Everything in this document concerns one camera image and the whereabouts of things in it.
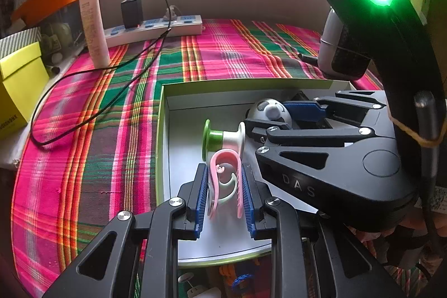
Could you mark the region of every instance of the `black power adapter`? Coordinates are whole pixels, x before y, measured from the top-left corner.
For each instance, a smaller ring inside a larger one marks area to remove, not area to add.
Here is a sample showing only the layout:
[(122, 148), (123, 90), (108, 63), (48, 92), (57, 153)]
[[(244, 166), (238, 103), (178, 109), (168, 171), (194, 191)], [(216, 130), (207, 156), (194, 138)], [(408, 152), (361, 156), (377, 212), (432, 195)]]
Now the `black power adapter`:
[(126, 29), (139, 27), (143, 22), (141, 0), (122, 1), (121, 14)]

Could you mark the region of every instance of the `cardboard box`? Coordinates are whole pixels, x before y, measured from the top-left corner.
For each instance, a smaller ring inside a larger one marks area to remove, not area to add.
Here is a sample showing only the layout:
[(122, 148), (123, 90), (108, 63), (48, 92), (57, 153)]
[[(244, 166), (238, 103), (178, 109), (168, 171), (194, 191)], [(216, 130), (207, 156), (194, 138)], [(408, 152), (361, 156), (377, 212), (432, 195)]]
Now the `cardboard box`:
[[(338, 90), (354, 88), (344, 81), (272, 78), (164, 85), (156, 140), (157, 204), (177, 196), (180, 186), (194, 179), (197, 166), (202, 163), (202, 136), (206, 119), (211, 120), (212, 129), (236, 131), (255, 102), (266, 97), (279, 101), (291, 100), (299, 90), (313, 99), (334, 96)], [(250, 163), (257, 180), (262, 180), (262, 177), (254, 151), (260, 146), (246, 138), (242, 158), (243, 163)], [(316, 212), (272, 184), (269, 186), (272, 195), (289, 202), (296, 209)], [(260, 256), (270, 250), (270, 240), (254, 241), (250, 238), (245, 216), (237, 218), (236, 199), (233, 199), (223, 208), (218, 208), (212, 220), (205, 215), (200, 239), (178, 242), (178, 263), (179, 266), (188, 267), (228, 264)]]
[(0, 59), (0, 139), (31, 119), (49, 76), (35, 42)]

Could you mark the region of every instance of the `box lid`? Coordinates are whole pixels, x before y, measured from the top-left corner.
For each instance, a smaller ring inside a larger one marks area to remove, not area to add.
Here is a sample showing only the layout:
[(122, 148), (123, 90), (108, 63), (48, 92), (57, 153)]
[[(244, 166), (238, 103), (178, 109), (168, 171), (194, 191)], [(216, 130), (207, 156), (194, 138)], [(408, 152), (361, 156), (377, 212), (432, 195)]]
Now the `box lid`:
[(39, 42), (34, 42), (28, 46), (17, 50), (0, 60), (1, 81), (11, 76), (19, 68), (39, 58), (41, 55)]

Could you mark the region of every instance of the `blue gripper pad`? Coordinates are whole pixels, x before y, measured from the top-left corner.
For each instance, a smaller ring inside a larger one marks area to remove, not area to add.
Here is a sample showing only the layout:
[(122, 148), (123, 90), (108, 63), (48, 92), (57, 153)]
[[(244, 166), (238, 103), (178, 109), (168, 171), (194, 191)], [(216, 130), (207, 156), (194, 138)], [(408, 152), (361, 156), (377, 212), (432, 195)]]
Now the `blue gripper pad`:
[(202, 175), (202, 182), (200, 184), (200, 190), (198, 193), (196, 211), (195, 211), (195, 236), (200, 237), (200, 233), (203, 230), (203, 220), (205, 219), (205, 205), (206, 196), (208, 193), (208, 167), (205, 167)]
[(244, 199), (245, 221), (247, 222), (247, 230), (252, 239), (256, 236), (256, 226), (254, 221), (254, 206), (250, 193), (249, 183), (245, 175), (245, 169), (242, 167), (242, 194)]
[(318, 122), (326, 117), (326, 110), (316, 101), (288, 101), (283, 105), (294, 121)]

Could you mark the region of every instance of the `white bottle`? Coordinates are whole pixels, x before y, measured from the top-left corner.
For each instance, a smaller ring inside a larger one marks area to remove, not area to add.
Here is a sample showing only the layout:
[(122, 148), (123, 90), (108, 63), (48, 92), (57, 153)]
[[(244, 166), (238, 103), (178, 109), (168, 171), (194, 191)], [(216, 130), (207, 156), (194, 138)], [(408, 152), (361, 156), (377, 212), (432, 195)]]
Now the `white bottle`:
[(99, 0), (79, 0), (82, 27), (95, 69), (110, 65), (109, 49), (102, 26)]

